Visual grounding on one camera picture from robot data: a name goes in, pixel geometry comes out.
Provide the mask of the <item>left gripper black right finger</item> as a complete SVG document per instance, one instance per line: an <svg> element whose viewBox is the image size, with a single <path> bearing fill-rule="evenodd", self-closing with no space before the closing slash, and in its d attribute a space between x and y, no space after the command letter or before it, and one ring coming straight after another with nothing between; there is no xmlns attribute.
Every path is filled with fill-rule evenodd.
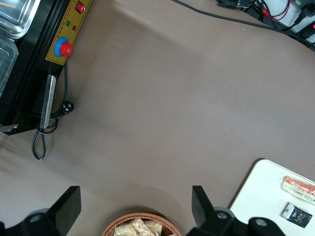
<svg viewBox="0 0 315 236"><path fill-rule="evenodd" d="M192 187L191 211L196 223L189 236L283 236L283 231L272 220L253 217L248 223L236 218L224 207L213 207L200 185Z"/></svg>

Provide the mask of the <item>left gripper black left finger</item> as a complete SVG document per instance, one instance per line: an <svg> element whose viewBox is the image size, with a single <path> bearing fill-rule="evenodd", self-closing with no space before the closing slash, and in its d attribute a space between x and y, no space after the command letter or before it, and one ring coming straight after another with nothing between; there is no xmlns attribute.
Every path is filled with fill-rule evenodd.
<svg viewBox="0 0 315 236"><path fill-rule="evenodd" d="M0 223L2 236L65 236L81 213L81 188L69 187L50 207L31 212L20 223L6 228Z"/></svg>

